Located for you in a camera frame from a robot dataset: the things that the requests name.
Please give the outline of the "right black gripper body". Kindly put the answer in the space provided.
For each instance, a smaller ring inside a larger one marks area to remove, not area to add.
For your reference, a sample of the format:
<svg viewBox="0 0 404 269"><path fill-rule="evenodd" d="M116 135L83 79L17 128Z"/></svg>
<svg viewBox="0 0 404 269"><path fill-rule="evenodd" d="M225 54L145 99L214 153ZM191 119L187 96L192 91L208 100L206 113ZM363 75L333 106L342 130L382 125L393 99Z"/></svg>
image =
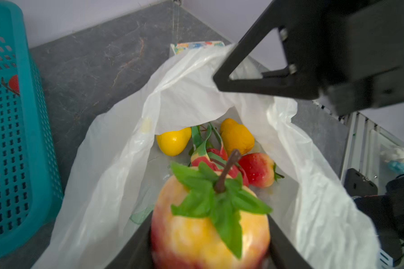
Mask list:
<svg viewBox="0 0 404 269"><path fill-rule="evenodd" d="M404 1L310 1L320 23L312 99L339 115L404 103Z"/></svg>

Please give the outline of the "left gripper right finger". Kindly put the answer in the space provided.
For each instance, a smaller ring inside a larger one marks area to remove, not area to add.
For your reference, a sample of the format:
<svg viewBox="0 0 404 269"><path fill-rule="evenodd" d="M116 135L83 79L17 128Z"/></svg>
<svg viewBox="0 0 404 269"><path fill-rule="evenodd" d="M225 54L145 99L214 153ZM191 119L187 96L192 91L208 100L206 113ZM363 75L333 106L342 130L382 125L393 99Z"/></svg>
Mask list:
<svg viewBox="0 0 404 269"><path fill-rule="evenodd" d="M268 221L270 243L266 255L266 269L311 269L270 215Z"/></svg>

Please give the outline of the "fake orange fruit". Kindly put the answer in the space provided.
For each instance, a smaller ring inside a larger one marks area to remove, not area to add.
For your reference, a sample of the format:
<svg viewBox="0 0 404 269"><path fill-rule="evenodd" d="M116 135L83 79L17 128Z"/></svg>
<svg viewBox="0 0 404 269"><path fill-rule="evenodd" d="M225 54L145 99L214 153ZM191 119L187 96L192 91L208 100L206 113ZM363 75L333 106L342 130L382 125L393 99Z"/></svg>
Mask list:
<svg viewBox="0 0 404 269"><path fill-rule="evenodd" d="M239 150L241 155L245 155L255 145L255 138L250 131L243 124L239 124L231 118L222 122L220 134L228 155L235 149Z"/></svg>

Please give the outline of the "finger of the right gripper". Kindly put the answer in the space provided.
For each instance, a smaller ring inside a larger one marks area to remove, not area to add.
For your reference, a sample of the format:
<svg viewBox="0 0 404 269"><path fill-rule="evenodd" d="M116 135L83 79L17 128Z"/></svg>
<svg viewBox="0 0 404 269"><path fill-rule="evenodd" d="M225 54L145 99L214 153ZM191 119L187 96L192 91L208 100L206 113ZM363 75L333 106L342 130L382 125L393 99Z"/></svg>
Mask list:
<svg viewBox="0 0 404 269"><path fill-rule="evenodd" d="M324 34L326 1L272 1L213 75L218 89L313 100L327 62ZM254 59L266 71L256 78L232 78L244 60Z"/></svg>

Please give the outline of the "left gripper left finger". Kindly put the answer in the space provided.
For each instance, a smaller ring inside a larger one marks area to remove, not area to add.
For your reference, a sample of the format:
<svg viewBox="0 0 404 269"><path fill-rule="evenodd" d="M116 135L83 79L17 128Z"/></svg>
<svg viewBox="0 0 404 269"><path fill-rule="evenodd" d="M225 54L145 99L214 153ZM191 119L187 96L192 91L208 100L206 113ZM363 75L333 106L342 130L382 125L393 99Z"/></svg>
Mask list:
<svg viewBox="0 0 404 269"><path fill-rule="evenodd" d="M139 226L120 253L108 264L107 269L152 269L151 212Z"/></svg>

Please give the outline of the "fake yellow lemon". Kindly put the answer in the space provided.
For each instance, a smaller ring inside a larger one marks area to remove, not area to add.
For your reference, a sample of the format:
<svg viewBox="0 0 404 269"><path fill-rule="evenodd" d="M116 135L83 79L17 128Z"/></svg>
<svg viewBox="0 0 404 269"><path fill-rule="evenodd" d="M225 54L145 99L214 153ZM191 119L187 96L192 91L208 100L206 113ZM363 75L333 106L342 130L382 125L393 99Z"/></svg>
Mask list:
<svg viewBox="0 0 404 269"><path fill-rule="evenodd" d="M156 135L157 144L161 152L171 157L181 154L189 143L190 138L190 127Z"/></svg>

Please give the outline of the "fake red dragon fruit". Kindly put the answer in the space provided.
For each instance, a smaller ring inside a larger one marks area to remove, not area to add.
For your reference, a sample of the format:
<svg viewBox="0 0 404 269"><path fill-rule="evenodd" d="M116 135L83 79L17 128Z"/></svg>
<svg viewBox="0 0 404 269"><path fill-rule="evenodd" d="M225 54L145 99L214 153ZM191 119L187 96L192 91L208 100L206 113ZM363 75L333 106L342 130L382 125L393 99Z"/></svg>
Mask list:
<svg viewBox="0 0 404 269"><path fill-rule="evenodd" d="M227 166L230 157L220 133L211 123L208 123L204 133L200 126L191 127L190 130L193 149L190 151L189 166L196 168L202 178L210 182L214 192L224 192L228 178L249 186L246 173L238 163Z"/></svg>

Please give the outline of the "fake red peach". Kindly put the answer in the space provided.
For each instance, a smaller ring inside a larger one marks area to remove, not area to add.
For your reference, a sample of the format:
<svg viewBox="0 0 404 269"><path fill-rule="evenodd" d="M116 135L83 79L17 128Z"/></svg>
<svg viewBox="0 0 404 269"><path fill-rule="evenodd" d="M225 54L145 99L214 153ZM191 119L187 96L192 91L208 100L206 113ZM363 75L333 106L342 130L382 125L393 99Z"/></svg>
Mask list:
<svg viewBox="0 0 404 269"><path fill-rule="evenodd" d="M171 164L153 210L150 237L157 269L260 269L270 243L271 208L229 171Z"/></svg>

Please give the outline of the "fake peach with leaves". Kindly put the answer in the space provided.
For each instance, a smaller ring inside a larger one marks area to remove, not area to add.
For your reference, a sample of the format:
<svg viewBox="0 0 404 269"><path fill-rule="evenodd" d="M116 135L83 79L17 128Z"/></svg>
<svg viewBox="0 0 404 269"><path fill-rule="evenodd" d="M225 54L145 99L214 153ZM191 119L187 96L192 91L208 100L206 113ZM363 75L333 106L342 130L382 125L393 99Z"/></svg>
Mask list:
<svg viewBox="0 0 404 269"><path fill-rule="evenodd" d="M267 188L278 179L284 178L276 172L277 164L261 152L247 154L239 160L240 167L246 173L249 185L258 188Z"/></svg>

